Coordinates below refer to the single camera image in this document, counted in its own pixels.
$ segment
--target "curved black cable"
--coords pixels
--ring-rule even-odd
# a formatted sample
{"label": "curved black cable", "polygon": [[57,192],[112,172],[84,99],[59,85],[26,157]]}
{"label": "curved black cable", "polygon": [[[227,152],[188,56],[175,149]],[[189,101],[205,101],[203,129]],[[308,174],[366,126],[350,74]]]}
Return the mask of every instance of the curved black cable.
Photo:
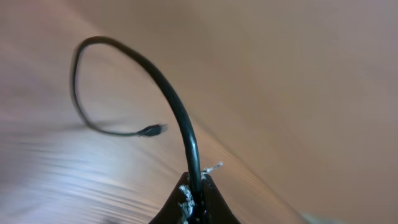
{"label": "curved black cable", "polygon": [[138,52],[130,49],[126,45],[118,42],[117,40],[111,39],[109,37],[90,37],[85,39],[75,50],[73,60],[72,60],[72,70],[71,70],[71,97],[73,105],[75,106],[80,118],[85,122],[85,124],[97,132],[103,134],[110,134],[113,136],[155,136],[161,133],[162,126],[156,124],[154,126],[148,126],[141,131],[136,133],[114,133],[109,131],[104,131],[95,126],[87,117],[81,103],[78,99],[77,90],[77,70],[79,66],[79,58],[84,49],[93,44],[106,44],[110,45],[122,53],[126,54],[128,57],[136,61],[143,69],[150,75],[150,77],[156,82],[157,86],[162,91],[166,100],[174,113],[175,119],[180,127],[183,143],[185,146],[185,154],[187,156],[188,172],[190,176],[190,188],[194,199],[201,197],[201,175],[200,175],[200,161],[197,140],[195,133],[193,132],[192,124],[185,110],[182,102],[170,83],[166,80],[163,74],[153,65],[148,59],[139,54]]}

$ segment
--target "black cable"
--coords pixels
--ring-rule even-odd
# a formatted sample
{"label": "black cable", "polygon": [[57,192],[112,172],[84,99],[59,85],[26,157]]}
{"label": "black cable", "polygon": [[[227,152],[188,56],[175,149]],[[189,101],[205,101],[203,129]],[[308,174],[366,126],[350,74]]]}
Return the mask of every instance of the black cable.
{"label": "black cable", "polygon": [[85,124],[97,132],[103,134],[110,134],[113,136],[155,136],[162,132],[164,129],[163,125],[156,124],[154,126],[148,126],[141,131],[136,133],[115,133],[110,131],[104,131],[97,126],[95,126],[87,117],[84,112],[81,103],[78,99],[77,90],[77,70],[79,66],[79,58],[84,49],[93,44],[106,44],[110,45],[122,53],[129,56],[131,59],[136,61],[143,69],[150,75],[150,77],[155,81],[157,86],[162,91],[166,100],[174,113],[175,119],[177,120],[178,126],[180,127],[183,143],[185,146],[185,154],[187,156],[188,172],[190,176],[190,188],[194,197],[195,202],[200,205],[201,197],[201,175],[200,175],[200,161],[197,140],[195,133],[193,132],[192,124],[185,110],[182,102],[173,87],[166,80],[163,74],[153,65],[148,59],[139,54],[138,52],[130,49],[126,45],[118,42],[117,40],[111,39],[109,37],[90,37],[85,39],[75,50],[75,54],[72,60],[72,70],[71,70],[71,97],[73,105],[75,106],[80,118],[85,122]]}

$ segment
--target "wooden floor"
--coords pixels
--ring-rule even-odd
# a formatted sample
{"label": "wooden floor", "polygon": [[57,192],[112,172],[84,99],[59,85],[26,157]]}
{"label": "wooden floor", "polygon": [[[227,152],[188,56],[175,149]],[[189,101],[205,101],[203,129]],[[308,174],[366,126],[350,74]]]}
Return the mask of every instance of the wooden floor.
{"label": "wooden floor", "polygon": [[0,0],[0,220],[147,223],[187,165],[174,117],[139,66],[83,57],[87,130],[68,81],[84,38],[151,59],[182,98],[202,167],[242,223],[398,223],[397,1]]}

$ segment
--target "frayed white material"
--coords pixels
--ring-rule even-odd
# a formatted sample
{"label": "frayed white material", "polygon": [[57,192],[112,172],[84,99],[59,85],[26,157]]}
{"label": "frayed white material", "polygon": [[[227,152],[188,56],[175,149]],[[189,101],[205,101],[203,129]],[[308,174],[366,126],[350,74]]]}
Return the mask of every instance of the frayed white material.
{"label": "frayed white material", "polygon": [[213,171],[213,170],[215,170],[215,169],[217,169],[217,168],[220,168],[222,165],[224,165],[224,163],[223,163],[223,162],[220,162],[219,164],[217,164],[217,165],[215,165],[215,166],[213,166],[213,167],[206,168],[206,169],[202,170],[202,171],[200,172],[201,179],[202,179],[202,180],[206,179],[205,174],[209,174],[211,171]]}
{"label": "frayed white material", "polygon": [[187,201],[182,204],[179,203],[179,205],[182,209],[181,223],[188,224],[187,220],[189,217],[191,217],[191,215],[193,213],[193,207],[195,206],[195,202],[193,201],[191,190],[189,189],[188,185],[181,185],[180,190],[185,195],[185,200]]}

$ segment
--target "cable connector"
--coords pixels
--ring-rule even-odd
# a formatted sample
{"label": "cable connector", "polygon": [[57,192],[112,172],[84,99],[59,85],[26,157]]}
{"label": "cable connector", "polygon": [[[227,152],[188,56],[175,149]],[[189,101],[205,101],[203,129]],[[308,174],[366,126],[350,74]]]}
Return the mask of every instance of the cable connector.
{"label": "cable connector", "polygon": [[153,137],[162,134],[166,130],[167,130],[166,124],[155,124],[138,131],[137,135],[144,137]]}

